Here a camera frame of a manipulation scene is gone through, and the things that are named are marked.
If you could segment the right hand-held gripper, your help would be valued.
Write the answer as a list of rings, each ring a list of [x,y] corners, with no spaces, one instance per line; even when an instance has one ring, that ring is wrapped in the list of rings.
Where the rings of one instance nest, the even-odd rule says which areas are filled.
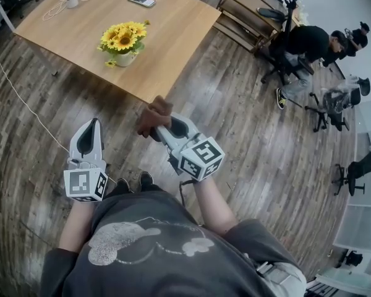
[[[214,138],[206,137],[189,119],[178,113],[171,114],[170,130],[155,127],[156,139],[169,149],[169,162],[180,176],[187,174],[202,181],[221,166],[225,153]]]

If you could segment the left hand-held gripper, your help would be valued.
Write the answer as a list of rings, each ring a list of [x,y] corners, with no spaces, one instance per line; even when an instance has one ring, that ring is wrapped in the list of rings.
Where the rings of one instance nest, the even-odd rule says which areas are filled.
[[[106,162],[102,160],[104,143],[101,139],[101,123],[93,118],[81,126],[70,140],[69,154],[77,152],[82,159],[67,160],[64,170],[66,196],[78,202],[100,202],[108,185]]]

